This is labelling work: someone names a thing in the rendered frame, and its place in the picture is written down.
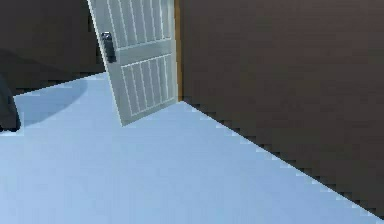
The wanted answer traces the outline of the white panelled room door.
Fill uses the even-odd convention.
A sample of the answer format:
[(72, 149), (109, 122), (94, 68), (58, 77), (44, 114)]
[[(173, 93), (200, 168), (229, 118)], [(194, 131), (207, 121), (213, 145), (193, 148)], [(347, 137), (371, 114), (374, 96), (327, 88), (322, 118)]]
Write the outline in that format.
[[(87, 0), (120, 123), (178, 101), (174, 0)], [(110, 32), (117, 61), (106, 58)]]

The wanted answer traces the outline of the dark grey rounded object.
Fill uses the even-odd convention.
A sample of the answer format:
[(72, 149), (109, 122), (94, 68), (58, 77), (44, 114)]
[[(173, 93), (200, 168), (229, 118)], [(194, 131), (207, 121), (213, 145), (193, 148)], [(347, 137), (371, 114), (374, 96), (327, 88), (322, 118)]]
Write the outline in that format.
[(20, 127), (20, 117), (13, 94), (6, 79), (0, 74), (0, 132), (17, 132)]

